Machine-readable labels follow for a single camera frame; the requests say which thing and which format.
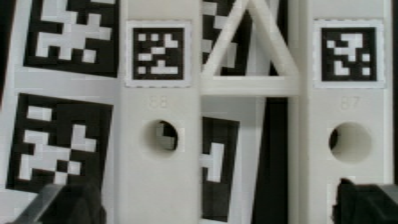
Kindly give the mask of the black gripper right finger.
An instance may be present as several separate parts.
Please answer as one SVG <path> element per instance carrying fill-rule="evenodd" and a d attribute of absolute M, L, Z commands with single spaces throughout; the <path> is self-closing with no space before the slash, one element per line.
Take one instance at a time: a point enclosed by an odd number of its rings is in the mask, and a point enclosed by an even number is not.
<path fill-rule="evenodd" d="M 398 185 L 355 184 L 347 178 L 338 185 L 334 224 L 398 224 Z"/>

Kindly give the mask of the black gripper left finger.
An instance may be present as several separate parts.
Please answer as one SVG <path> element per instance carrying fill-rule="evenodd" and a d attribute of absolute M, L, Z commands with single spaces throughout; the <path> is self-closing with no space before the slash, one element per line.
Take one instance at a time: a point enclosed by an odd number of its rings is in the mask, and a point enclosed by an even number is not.
<path fill-rule="evenodd" d="M 48 184 L 11 224 L 107 224 L 100 188 Z"/>

